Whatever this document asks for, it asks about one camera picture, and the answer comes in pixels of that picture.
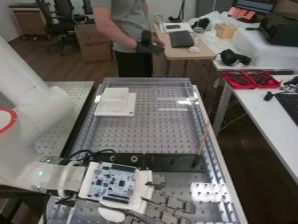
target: red ring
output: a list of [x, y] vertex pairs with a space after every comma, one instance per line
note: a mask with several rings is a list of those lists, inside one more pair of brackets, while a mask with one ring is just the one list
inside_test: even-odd
[[0, 129], [0, 134], [3, 134], [7, 130], [9, 130], [9, 128], [16, 123], [17, 114], [16, 114], [15, 110], [8, 109], [8, 108], [0, 108], [0, 111], [5, 111], [5, 112], [8, 112], [11, 114], [11, 121], [9, 121], [8, 125], [3, 129]]

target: perforated metal plate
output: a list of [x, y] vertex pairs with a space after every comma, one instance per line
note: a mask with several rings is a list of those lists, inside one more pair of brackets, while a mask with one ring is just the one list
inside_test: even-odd
[[[195, 100], [198, 92], [194, 91], [189, 79], [110, 78], [98, 89], [98, 96], [105, 87], [129, 87], [129, 90], [137, 93], [136, 115], [94, 117], [98, 103], [96, 100], [72, 152], [81, 149], [96, 152], [112, 148], [118, 152], [132, 153], [197, 153], [205, 120]], [[183, 215], [194, 222], [239, 223], [209, 136], [202, 156], [207, 172], [162, 173], [166, 176], [162, 192], [185, 200], [194, 200], [195, 215]], [[98, 215], [97, 207], [97, 204], [80, 200], [70, 223], [106, 224]], [[49, 218], [54, 220], [52, 223], [61, 221], [56, 215]]]
[[[65, 90], [74, 102], [74, 113], [66, 117], [46, 133], [40, 136], [33, 145], [38, 153], [50, 156], [60, 156], [66, 143], [77, 116], [81, 112], [93, 82], [48, 82], [49, 86], [58, 86]], [[5, 96], [0, 93], [0, 106], [13, 108]]]

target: dark pants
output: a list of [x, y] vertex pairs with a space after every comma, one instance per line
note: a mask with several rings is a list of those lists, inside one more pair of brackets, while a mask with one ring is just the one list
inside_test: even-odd
[[152, 54], [114, 52], [118, 77], [152, 77]]

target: person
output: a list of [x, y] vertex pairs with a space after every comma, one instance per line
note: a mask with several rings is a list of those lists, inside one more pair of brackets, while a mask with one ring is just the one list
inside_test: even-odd
[[92, 0], [97, 29], [113, 41], [120, 77], [152, 77], [153, 53], [164, 51], [164, 43], [144, 47], [142, 32], [150, 30], [145, 0]]

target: gray t-shirt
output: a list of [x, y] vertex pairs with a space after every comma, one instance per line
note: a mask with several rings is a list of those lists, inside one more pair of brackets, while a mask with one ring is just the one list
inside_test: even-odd
[[[92, 0], [92, 7], [110, 9], [112, 19], [122, 32], [134, 40], [141, 40], [144, 30], [149, 30], [149, 19], [144, 8], [145, 0]], [[114, 51], [136, 52], [114, 43]]]

